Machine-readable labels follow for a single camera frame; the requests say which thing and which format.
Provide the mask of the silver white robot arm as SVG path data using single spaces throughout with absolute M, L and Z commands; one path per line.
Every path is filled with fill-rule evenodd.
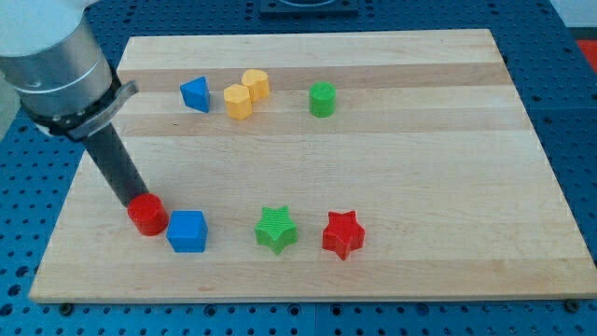
M 95 0 L 1 0 L 1 71 L 30 118 L 74 141 L 110 125 L 138 92 L 121 83 L 85 18 Z

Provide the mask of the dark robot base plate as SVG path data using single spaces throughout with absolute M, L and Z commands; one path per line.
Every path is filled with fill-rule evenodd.
M 357 14 L 360 0 L 258 0 L 261 16 Z

